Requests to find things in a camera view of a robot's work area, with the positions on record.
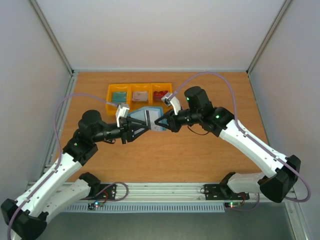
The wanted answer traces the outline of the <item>middle yellow bin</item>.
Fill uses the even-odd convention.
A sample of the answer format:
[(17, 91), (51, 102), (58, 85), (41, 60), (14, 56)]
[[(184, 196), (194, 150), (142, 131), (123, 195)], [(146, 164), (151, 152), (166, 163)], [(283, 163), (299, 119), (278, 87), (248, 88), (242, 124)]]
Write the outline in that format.
[(152, 93), (150, 83), (131, 83), (128, 95), (130, 110), (135, 111), (142, 107), (152, 105)]

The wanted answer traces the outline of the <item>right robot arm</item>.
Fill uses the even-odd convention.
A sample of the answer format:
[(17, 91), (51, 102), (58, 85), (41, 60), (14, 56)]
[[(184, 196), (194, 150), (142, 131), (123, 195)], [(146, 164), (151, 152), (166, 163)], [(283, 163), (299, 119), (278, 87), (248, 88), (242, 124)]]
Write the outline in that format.
[(194, 86), (184, 92), (188, 108), (182, 109), (179, 100), (168, 92), (162, 101), (172, 107), (155, 124), (177, 133), (182, 126), (200, 125), (205, 131), (236, 147), (261, 170), (259, 173), (228, 173), (219, 183), (225, 199), (239, 193), (263, 194), (281, 203), (298, 180), (301, 160), (287, 157), (264, 143), (224, 107), (214, 107), (204, 89)]

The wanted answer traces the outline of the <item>circuit board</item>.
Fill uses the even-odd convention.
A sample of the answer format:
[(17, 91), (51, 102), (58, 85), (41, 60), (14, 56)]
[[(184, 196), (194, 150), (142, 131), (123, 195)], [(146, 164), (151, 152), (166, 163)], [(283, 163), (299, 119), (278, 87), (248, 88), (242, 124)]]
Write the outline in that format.
[(228, 209), (240, 208), (243, 205), (243, 202), (225, 202), (224, 206)]
[(104, 204), (105, 204), (104, 202), (99, 202), (99, 201), (91, 202), (87, 204), (87, 209), (89, 211), (96, 211), (97, 209), (102, 208)]

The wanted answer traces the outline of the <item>white card black stripe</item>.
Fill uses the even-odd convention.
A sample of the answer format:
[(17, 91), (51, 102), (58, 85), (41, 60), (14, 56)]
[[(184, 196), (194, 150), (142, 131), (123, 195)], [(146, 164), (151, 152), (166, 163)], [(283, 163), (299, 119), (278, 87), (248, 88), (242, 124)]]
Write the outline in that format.
[(162, 127), (155, 123), (161, 117), (161, 111), (157, 108), (148, 108), (145, 110), (145, 120), (151, 131), (161, 132)]

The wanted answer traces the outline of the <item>right circuit board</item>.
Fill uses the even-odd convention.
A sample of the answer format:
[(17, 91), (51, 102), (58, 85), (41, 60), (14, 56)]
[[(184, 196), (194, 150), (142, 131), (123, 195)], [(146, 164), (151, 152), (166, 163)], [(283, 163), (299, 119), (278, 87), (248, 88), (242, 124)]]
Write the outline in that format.
[(228, 209), (240, 208), (243, 205), (243, 202), (225, 202), (224, 206)]

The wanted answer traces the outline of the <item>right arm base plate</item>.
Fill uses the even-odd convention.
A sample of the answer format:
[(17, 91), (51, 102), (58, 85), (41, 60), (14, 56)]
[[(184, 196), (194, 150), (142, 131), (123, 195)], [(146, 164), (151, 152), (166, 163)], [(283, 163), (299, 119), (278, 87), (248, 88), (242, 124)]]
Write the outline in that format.
[(242, 201), (249, 200), (250, 196), (248, 193), (234, 193), (231, 192), (229, 195), (225, 195), (219, 184), (204, 184), (200, 192), (204, 194), (206, 201)]

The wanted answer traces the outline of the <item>aluminium front rail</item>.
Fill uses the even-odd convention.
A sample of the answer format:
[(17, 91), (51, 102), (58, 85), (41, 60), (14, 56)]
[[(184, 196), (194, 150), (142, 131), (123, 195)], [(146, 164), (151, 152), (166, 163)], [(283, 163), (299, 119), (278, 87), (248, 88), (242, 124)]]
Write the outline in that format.
[[(121, 203), (202, 203), (205, 201), (214, 201), (217, 203), (224, 202), (241, 202), (242, 200), (206, 200), (205, 195), (201, 193), (201, 188), (205, 183), (101, 183), (108, 184), (110, 187), (113, 184), (117, 185), (116, 194), (114, 200), (108, 200), (110, 202)], [(82, 200), (90, 193), (90, 187), (84, 180), (77, 180), (76, 182), (64, 182), (62, 184), (53, 185), (49, 182), (37, 187), (40, 184), (38, 182), (32, 182), (28, 184), (26, 192), (17, 200), (35, 202), (36, 204), (49, 203), (53, 196), (62, 193), (67, 190), (66, 196), (72, 198), (72, 202), (79, 201), (104, 201), (104, 200)]]

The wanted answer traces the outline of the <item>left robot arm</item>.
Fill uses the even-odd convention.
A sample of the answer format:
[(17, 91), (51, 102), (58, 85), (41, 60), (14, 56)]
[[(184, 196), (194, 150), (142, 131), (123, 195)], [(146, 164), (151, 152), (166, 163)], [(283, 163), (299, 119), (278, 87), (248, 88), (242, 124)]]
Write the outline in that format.
[(149, 119), (131, 118), (123, 110), (117, 113), (115, 123), (106, 123), (99, 111), (86, 111), (78, 122), (78, 129), (49, 170), (17, 199), (8, 198), (1, 204), (9, 240), (36, 240), (68, 206), (100, 195), (101, 182), (89, 172), (64, 190), (58, 189), (98, 151), (98, 142), (113, 144), (121, 139), (123, 144), (130, 143), (150, 128)]

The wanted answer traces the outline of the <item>teal card holder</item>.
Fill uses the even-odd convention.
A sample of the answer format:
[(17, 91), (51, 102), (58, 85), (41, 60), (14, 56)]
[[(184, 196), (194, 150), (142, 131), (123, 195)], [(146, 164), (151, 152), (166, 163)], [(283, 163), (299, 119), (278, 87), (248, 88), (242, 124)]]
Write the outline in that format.
[(160, 112), (161, 112), (161, 116), (164, 114), (164, 110), (163, 110), (162, 107), (159, 107), (159, 106), (145, 106), (145, 107), (139, 108), (138, 110), (135, 110), (135, 111), (129, 113), (128, 116), (131, 117), (131, 118), (138, 119), (138, 120), (146, 121), (145, 110), (147, 110), (147, 109), (159, 109)]

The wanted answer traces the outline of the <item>white pink cards stack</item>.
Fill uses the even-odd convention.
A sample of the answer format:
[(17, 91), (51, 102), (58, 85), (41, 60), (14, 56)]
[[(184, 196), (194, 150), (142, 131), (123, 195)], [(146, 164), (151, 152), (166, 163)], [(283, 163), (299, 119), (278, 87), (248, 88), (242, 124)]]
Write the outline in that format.
[(149, 93), (148, 91), (133, 91), (131, 99), (134, 102), (148, 102)]

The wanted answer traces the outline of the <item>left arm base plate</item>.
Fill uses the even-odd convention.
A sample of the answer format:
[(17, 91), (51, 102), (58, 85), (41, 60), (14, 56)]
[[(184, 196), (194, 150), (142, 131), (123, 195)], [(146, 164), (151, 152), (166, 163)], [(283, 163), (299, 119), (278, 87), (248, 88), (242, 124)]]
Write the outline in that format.
[(82, 200), (114, 200), (116, 196), (117, 185), (99, 184), (91, 187), (88, 196)]

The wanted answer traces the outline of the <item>teal cards stack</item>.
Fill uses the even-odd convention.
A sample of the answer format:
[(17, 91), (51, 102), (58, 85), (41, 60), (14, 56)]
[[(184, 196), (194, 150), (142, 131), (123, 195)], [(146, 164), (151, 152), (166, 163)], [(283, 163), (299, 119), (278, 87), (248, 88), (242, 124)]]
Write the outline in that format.
[(115, 91), (111, 95), (111, 101), (115, 104), (126, 103), (127, 102), (127, 92), (126, 91)]

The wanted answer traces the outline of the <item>red cards stack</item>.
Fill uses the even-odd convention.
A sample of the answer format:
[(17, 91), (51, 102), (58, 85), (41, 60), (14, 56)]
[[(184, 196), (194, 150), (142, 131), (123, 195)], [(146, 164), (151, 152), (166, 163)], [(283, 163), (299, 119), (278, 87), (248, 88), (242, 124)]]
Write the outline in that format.
[(153, 101), (155, 102), (160, 102), (162, 98), (168, 93), (167, 90), (162, 90), (162, 91), (154, 91), (152, 94)]

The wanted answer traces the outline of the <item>left circuit board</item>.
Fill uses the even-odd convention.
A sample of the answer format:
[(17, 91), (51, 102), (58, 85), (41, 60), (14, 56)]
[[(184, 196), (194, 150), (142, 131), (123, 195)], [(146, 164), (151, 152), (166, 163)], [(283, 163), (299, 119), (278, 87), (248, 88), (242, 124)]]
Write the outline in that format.
[(96, 211), (97, 209), (102, 208), (104, 204), (105, 204), (104, 202), (99, 202), (99, 201), (91, 202), (87, 204), (87, 209), (89, 211)]

